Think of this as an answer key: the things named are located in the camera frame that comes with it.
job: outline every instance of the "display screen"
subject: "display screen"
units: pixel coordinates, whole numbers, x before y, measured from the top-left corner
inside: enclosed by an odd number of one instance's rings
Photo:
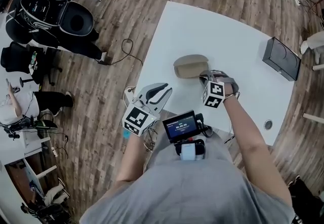
[[[171,122],[166,125],[170,138],[197,130],[194,116]]]

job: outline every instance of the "black chair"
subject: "black chair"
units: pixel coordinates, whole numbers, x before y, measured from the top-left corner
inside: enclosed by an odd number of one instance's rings
[[[24,83],[35,81],[36,84],[42,84],[44,76],[47,75],[50,85],[54,85],[51,82],[51,69],[55,68],[62,72],[62,69],[53,66],[53,60],[57,49],[47,48],[44,53],[43,48],[34,46],[24,47],[16,42],[11,42],[10,46],[2,49],[1,54],[1,66],[3,66],[7,72],[20,71],[29,74],[29,64],[31,62],[34,51],[37,52],[37,69],[32,74],[32,79],[22,80],[20,78],[20,84],[24,87]]]

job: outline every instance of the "gray t-shirt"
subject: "gray t-shirt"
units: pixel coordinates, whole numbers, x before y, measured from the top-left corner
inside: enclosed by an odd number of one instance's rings
[[[293,208],[252,185],[218,136],[206,140],[199,161],[181,161],[167,141],[161,137],[138,180],[99,200],[80,223],[291,224]]]

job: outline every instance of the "beige object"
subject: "beige object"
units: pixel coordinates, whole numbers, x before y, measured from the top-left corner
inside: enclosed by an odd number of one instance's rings
[[[208,70],[208,59],[199,54],[183,56],[174,63],[174,71],[179,78],[199,77],[200,73]]]

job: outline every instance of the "wooden floor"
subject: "wooden floor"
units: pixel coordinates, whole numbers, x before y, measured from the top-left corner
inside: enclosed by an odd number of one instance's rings
[[[98,46],[109,51],[114,60],[122,58],[124,38],[134,41],[132,54],[145,60],[154,31],[167,0],[76,0],[94,15],[100,31]],[[173,0],[220,13],[276,36],[298,52],[302,27],[311,33],[320,30],[318,18],[309,16],[294,0]],[[73,109],[64,110],[56,123],[69,136],[68,158],[59,151],[57,165],[67,183],[70,209],[79,219],[111,185],[123,156],[126,141],[121,119],[125,111],[123,91],[136,85],[140,62],[128,57],[113,66],[61,52],[55,73],[56,86],[45,91],[70,91],[75,96]],[[302,118],[303,112],[324,116],[324,71],[313,72],[313,54],[303,56],[299,79],[295,84],[280,135],[271,148],[276,165],[285,181],[297,173],[314,194],[324,187],[324,125]],[[53,135],[53,146],[64,146],[62,135]],[[229,144],[235,164],[242,168],[235,140]]]

